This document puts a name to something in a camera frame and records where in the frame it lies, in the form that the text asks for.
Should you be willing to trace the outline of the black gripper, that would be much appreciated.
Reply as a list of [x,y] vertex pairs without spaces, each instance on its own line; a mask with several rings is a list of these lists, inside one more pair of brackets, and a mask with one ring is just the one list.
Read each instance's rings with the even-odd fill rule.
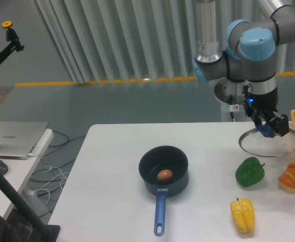
[[275,136],[283,137],[289,133],[288,116],[285,114],[279,114],[277,112],[278,92],[277,88],[265,94],[252,94],[249,92],[249,86],[243,87],[245,100],[243,101],[243,107],[246,117],[249,117],[254,123],[255,128],[262,126],[262,120],[258,115],[258,112],[273,112],[272,118],[266,121],[268,126],[268,137],[273,138]]

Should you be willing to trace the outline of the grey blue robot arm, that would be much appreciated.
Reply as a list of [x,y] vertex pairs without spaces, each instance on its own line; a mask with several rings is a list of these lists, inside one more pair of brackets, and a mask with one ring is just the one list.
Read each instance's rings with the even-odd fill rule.
[[276,48],[295,42],[295,7],[287,1],[258,1],[267,19],[235,20],[219,50],[216,2],[197,1],[197,51],[192,60],[198,81],[227,78],[243,83],[243,107],[264,137],[289,132],[288,117],[277,111]]

